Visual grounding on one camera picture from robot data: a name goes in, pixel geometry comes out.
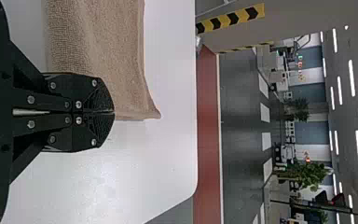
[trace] black metal bracket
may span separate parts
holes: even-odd
[[[41,74],[34,67],[10,41],[0,3],[0,220],[10,183],[42,150],[100,147],[114,120],[114,104],[100,78]]]

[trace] desk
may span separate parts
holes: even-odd
[[[43,0],[3,0],[13,42],[46,70]],[[195,3],[146,0],[145,76],[161,120],[114,124],[100,149],[41,153],[13,182],[2,223],[145,223],[198,179]]]

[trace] red floor stripe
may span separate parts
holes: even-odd
[[[199,184],[194,224],[220,224],[219,126],[216,55],[203,47],[197,59]]]

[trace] green plant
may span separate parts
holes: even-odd
[[[328,215],[324,211],[318,210],[318,212],[321,214],[321,220],[323,224],[328,223]]]
[[[311,191],[317,191],[328,171],[324,169],[324,164],[297,162],[288,166],[286,171],[278,171],[275,174],[280,179],[295,180],[302,189],[310,187]]]
[[[298,98],[295,100],[285,100],[284,114],[287,120],[295,120],[307,122],[310,118],[309,102],[306,98]]]

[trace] beige towel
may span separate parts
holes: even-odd
[[[144,0],[47,0],[49,72],[101,77],[118,119],[159,119],[145,81]]]

